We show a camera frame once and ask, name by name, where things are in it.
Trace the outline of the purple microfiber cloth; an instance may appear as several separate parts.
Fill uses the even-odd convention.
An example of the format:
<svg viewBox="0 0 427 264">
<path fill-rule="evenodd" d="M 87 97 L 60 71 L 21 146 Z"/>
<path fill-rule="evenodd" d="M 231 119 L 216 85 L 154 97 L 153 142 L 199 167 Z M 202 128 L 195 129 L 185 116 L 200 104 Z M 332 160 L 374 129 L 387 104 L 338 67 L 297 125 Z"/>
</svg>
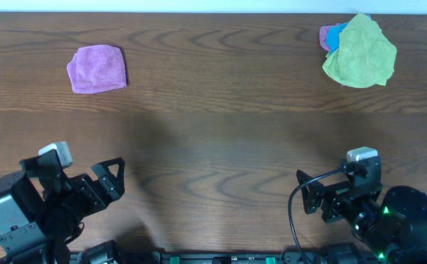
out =
<svg viewBox="0 0 427 264">
<path fill-rule="evenodd" d="M 67 73 L 76 94 L 96 94 L 127 86 L 123 53 L 111 45 L 79 48 L 67 64 Z"/>
</svg>

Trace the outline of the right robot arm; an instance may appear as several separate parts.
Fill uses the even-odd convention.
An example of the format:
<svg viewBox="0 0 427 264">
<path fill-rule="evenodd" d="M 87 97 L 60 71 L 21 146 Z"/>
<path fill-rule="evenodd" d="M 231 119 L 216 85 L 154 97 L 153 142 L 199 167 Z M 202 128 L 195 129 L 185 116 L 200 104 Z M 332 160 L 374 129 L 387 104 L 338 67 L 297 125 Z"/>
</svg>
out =
<svg viewBox="0 0 427 264">
<path fill-rule="evenodd" d="M 307 214 L 322 211 L 326 223 L 344 219 L 379 263 L 427 263 L 427 195 L 410 186 L 382 191 L 378 155 L 340 166 L 318 177 L 296 172 Z"/>
</svg>

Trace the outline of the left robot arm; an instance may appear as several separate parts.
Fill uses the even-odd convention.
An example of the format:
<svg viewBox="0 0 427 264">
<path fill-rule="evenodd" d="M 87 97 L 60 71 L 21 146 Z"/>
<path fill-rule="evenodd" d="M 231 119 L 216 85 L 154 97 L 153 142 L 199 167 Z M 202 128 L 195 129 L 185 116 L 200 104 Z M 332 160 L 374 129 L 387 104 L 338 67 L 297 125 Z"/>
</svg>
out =
<svg viewBox="0 0 427 264">
<path fill-rule="evenodd" d="M 0 177 L 1 263 L 69 263 L 67 245 L 82 233 L 83 218 L 105 210 L 125 192 L 122 158 L 68 177 L 56 150 L 24 159 Z"/>
</svg>

